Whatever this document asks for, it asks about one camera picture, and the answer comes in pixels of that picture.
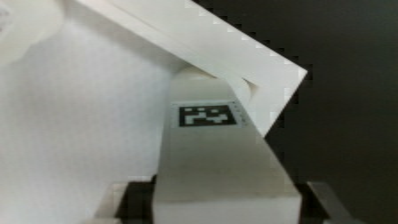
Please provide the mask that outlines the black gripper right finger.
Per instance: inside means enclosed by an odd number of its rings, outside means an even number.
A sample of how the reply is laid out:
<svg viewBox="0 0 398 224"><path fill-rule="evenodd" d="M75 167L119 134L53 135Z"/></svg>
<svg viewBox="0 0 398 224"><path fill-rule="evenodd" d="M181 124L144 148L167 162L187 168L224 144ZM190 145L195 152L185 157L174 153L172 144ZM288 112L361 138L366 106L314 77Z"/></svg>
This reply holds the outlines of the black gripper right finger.
<svg viewBox="0 0 398 224"><path fill-rule="evenodd" d="M297 189L302 194L298 224L366 224L352 216L325 182L307 181Z"/></svg>

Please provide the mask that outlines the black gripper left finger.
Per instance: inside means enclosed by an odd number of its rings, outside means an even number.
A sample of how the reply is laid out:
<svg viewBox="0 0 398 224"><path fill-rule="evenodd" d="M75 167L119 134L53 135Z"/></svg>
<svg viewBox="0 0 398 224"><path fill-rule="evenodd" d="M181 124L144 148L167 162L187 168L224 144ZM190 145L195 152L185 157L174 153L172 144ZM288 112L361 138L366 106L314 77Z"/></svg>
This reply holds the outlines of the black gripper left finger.
<svg viewBox="0 0 398 224"><path fill-rule="evenodd" d="M121 224L155 224L153 222L153 194L156 177L147 181L131 181L126 186L115 218Z"/></svg>

